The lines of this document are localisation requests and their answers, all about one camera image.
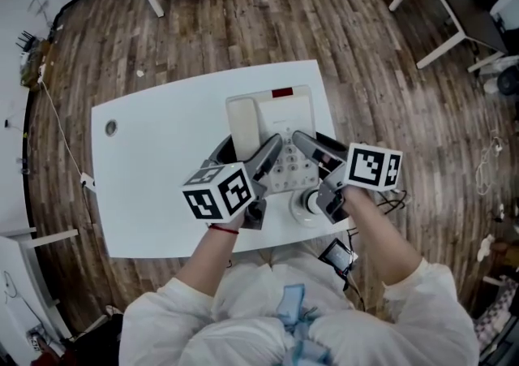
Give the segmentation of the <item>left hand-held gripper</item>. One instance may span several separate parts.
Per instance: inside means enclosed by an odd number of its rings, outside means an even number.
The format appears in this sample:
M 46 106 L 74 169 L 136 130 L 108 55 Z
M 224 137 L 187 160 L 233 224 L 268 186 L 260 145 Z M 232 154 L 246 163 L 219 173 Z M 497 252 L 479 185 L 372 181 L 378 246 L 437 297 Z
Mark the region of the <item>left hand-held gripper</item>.
M 266 213 L 266 188 L 259 185 L 275 166 L 283 147 L 280 134 L 268 138 L 250 159 L 250 177 L 242 162 L 234 163 L 234 142 L 228 135 L 210 154 L 208 166 L 192 172 L 181 191 L 195 219 L 229 223 L 239 214 L 243 228 L 261 230 Z

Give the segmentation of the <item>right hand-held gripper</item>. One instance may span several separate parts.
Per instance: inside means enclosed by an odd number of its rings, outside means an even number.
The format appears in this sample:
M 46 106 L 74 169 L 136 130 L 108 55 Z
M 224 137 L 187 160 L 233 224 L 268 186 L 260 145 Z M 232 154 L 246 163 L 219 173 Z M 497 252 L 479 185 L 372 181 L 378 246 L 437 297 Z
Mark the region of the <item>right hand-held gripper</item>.
M 318 190 L 316 204 L 332 223 L 348 217 L 343 209 L 342 191 L 347 186 L 374 192 L 387 192 L 397 186 L 403 152 L 352 143 L 347 148 L 320 132 L 315 137 L 303 131 L 293 134 L 294 145 L 318 167 L 324 178 Z

